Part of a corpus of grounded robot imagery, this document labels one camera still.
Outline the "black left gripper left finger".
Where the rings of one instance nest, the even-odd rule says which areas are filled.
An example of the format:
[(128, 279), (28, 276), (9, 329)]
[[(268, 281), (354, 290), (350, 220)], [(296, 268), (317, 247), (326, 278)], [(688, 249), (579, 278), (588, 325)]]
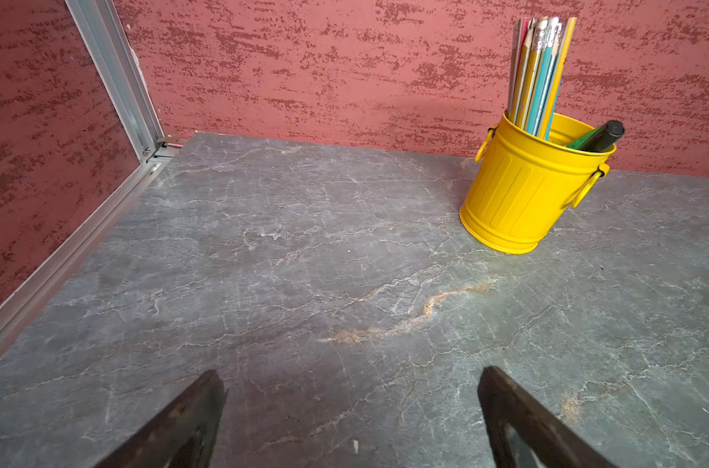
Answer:
[(210, 466), (226, 398), (216, 370), (207, 370), (97, 465)]

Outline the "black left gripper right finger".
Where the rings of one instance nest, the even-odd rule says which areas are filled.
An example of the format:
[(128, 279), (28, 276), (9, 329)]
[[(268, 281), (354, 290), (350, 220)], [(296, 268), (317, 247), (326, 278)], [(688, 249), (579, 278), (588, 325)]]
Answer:
[(501, 368), (482, 370), (477, 388), (497, 467), (612, 467)]

